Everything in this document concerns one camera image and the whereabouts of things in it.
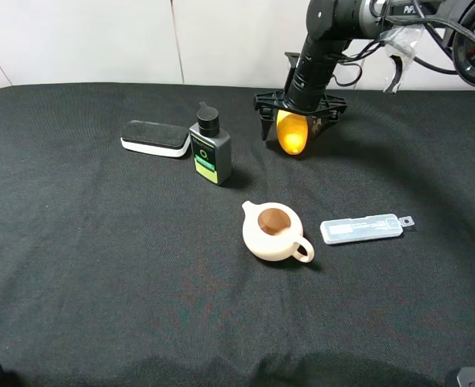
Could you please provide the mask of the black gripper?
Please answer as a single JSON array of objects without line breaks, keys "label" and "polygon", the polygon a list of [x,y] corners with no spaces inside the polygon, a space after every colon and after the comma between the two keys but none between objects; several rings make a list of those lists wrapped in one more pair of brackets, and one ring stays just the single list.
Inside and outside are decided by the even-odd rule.
[{"label": "black gripper", "polygon": [[256,94],[253,107],[259,113],[261,138],[267,140],[275,123],[277,110],[310,116],[307,118],[308,140],[315,141],[334,124],[339,114],[347,109],[343,98],[327,94],[327,86],[338,64],[338,57],[331,54],[310,56],[295,52],[285,54],[290,68],[282,89]]}]

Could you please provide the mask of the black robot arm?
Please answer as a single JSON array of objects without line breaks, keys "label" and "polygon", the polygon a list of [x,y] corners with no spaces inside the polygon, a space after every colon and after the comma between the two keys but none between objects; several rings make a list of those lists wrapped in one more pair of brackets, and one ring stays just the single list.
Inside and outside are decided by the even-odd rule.
[{"label": "black robot arm", "polygon": [[335,67],[356,64],[404,27],[425,28],[452,61],[450,74],[475,87],[475,1],[312,1],[303,48],[287,53],[284,87],[254,97],[262,138],[281,110],[335,122],[347,108],[343,98],[327,94]]}]

